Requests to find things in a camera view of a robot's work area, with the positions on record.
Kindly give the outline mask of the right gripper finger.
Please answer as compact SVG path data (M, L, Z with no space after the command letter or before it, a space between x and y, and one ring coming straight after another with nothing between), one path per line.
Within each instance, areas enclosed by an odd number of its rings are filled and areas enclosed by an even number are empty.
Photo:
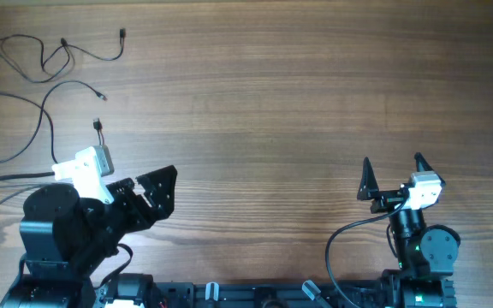
M428 172L428 171L433 171L433 168L427 163L425 158L420 152L417 152L414 155L414 160L416 164L416 170L418 172Z
M370 159L365 157L357 199L360 201L372 200L379 196L377 179L371 166Z

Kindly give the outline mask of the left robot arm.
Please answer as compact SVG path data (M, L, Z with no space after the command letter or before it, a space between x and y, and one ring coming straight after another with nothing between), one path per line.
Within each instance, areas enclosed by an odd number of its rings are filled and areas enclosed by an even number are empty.
M151 275L122 267L94 287L92 273L123 246L125 234L169 218L177 170L168 166L107 186L113 202L81 197L69 184L51 184L24 202L20 234L26 249L2 307L160 307Z

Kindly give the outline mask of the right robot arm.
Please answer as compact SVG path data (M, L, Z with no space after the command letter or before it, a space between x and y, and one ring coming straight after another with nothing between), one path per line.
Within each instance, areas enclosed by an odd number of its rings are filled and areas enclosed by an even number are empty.
M423 210L438 203L444 179L421 153L414 156L416 171L396 190L379 189L368 158L357 199L371 201L371 213L388 216L393 234L398 270L382 273L379 291L383 307L456 307L454 262L459 255L460 236L444 225L429 226Z

